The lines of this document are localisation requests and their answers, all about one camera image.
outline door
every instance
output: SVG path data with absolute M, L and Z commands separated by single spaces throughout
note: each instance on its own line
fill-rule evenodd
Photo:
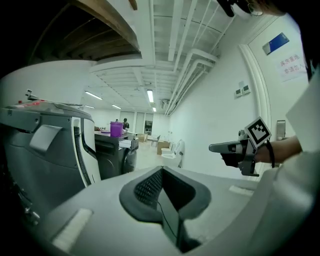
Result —
M 283 33 L 289 39 L 289 42 L 267 55 L 263 50 L 263 46 L 280 33 Z M 287 65 L 286 69 L 290 72 L 291 67 L 295 67 L 296 63 L 300 63 L 299 60 L 295 59 L 296 55 L 298 58 L 302 58 L 303 62 L 304 55 L 299 27 L 290 16 L 279 17 L 249 43 L 249 47 L 261 68 L 269 95 L 271 141 L 276 140 L 278 120 L 286 121 L 286 137 L 291 137 L 295 135 L 295 132 L 286 118 L 286 113 L 307 88 L 308 77 L 306 72 L 300 73 L 299 77 L 293 79 L 290 79 L 293 77 L 290 73 L 288 77 L 284 77 L 286 73 L 281 73 L 282 70 L 285 71 L 285 69 L 281 69 L 281 63 L 283 59 L 283 64 Z
M 135 132 L 137 134 L 143 134 L 144 133 L 144 119 L 145 119 L 145 113 L 136 113 L 136 122 L 135 122 Z

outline paper notice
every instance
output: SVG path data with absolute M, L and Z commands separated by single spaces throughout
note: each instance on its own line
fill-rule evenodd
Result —
M 274 65 L 282 82 L 307 75 L 304 56 L 301 53 L 285 54 L 282 58 L 274 60 Z

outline floor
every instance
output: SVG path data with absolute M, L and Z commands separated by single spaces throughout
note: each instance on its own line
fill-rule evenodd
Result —
M 161 155 L 157 154 L 156 143 L 154 142 L 151 146 L 151 140 L 147 140 L 145 143 L 139 142 L 135 171 L 162 165 Z

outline door frame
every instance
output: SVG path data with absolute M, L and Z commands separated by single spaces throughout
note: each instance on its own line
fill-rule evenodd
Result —
M 258 61 L 249 47 L 249 44 L 269 25 L 271 25 L 278 17 L 272 15 L 265 15 L 259 19 L 253 29 L 250 29 L 248 33 L 241 40 L 239 49 L 242 53 L 243 60 L 248 68 L 249 74 L 253 81 L 255 88 L 255 97 L 257 103 L 258 115 L 264 120 L 267 127 L 271 128 L 271 107 L 268 89 L 262 70 L 258 64 Z M 265 169 L 268 169 L 267 163 L 257 163 L 255 166 L 256 172 L 259 177 L 249 177 L 251 181 L 259 181 Z

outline chair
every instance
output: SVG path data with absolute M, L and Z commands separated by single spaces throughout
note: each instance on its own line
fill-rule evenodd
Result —
M 181 165 L 182 156 L 185 152 L 185 143 L 179 140 L 175 146 L 174 152 L 171 154 L 162 154 L 162 161 L 164 166 L 179 167 Z
M 155 142 L 155 146 L 157 147 L 158 146 L 158 142 L 159 142 L 159 139 L 160 139 L 160 135 L 157 137 L 157 138 L 153 138 L 151 140 L 151 146 L 154 144 Z

